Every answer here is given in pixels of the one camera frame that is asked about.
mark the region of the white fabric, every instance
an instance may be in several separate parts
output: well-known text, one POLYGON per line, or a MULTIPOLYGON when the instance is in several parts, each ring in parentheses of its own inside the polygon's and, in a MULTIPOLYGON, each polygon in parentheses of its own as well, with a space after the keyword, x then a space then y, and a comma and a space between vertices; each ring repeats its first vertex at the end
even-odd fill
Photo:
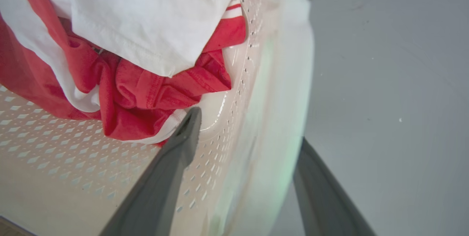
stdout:
POLYGON ((143 69, 193 67, 231 0, 51 0, 73 31, 143 69))
POLYGON ((99 86, 89 93, 77 89, 69 72, 64 51, 52 39, 44 22, 33 11, 28 0, 0 0, 0 13, 18 42, 35 52, 52 68, 65 97, 72 106, 86 113, 99 111, 99 86))
POLYGON ((231 10, 227 10, 222 16, 222 19, 231 19, 235 17, 239 17, 243 15, 243 11, 241 10, 241 7, 237 7, 231 10))
POLYGON ((184 110, 175 110, 171 116, 164 122, 159 132, 152 137, 148 137, 141 140, 129 140, 124 141, 125 143, 139 143, 139 144, 157 144, 168 139, 174 131, 176 131, 179 124, 181 124, 187 112, 184 110))

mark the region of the gray floor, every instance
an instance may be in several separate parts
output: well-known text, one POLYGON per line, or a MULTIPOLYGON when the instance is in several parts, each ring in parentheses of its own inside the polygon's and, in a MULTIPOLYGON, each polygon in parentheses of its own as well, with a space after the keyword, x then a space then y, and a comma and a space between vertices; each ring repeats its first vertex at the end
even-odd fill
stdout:
POLYGON ((277 221, 269 236, 304 236, 303 221, 296 197, 295 186, 290 185, 277 221))
POLYGON ((314 0, 305 135, 380 236, 469 235, 469 0, 314 0))

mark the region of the laundry basket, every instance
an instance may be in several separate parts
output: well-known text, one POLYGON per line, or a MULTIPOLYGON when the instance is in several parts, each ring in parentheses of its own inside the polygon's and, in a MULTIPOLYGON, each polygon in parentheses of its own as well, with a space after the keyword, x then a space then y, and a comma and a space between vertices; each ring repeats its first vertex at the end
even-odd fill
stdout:
MULTIPOLYGON (((241 5, 248 38, 223 52, 233 89, 199 104, 199 144, 182 177, 174 236, 266 235, 291 181, 312 37, 291 45, 306 43, 306 54, 274 55, 281 8, 275 0, 241 5)), ((98 235, 158 151, 105 137, 100 121, 55 118, 1 86, 0 215, 39 236, 98 235)))

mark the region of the white stripe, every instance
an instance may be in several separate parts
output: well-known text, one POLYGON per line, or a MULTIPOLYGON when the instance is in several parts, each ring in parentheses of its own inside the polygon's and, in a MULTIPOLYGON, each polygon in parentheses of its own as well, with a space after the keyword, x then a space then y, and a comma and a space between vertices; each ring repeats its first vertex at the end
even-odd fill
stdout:
POLYGON ((57 78, 67 100, 82 112, 99 111, 99 86, 88 94, 77 89, 62 48, 52 39, 28 0, 0 0, 0 13, 18 42, 42 59, 57 78))
POLYGON ((243 15, 243 11, 242 11, 241 7, 237 7, 235 9, 231 9, 231 10, 226 11, 223 14, 223 16, 221 16, 221 18, 222 19, 231 19, 231 18, 242 16, 242 15, 243 15))
POLYGON ((236 4, 241 4, 241 2, 240 2, 239 0, 232 0, 232 1, 230 2, 230 4, 228 4, 227 8, 228 8, 228 7, 231 7, 231 6, 233 6, 233 5, 236 5, 236 4))
POLYGON ((141 140, 133 140, 133 141, 124 141, 125 143, 140 143, 140 144, 157 144, 166 139, 168 139, 174 131, 177 129, 179 124, 181 124, 182 120, 186 116, 187 112, 184 110, 175 110, 171 116, 164 122, 163 126, 159 130, 159 132, 152 137, 148 137, 141 140))

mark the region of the laundry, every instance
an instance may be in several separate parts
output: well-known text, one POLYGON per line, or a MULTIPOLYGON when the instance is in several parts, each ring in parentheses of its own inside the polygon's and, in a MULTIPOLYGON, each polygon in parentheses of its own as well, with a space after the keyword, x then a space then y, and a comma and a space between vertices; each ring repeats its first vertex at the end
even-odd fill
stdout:
POLYGON ((100 119, 106 136, 154 144, 202 94, 231 89, 221 49, 245 39, 239 2, 226 4, 194 64, 172 77, 107 48, 99 54, 103 46, 75 34, 74 17, 55 9, 50 0, 0 0, 0 84, 57 117, 100 119))
POLYGON ((50 0, 77 35, 161 76, 194 66, 231 0, 50 0))

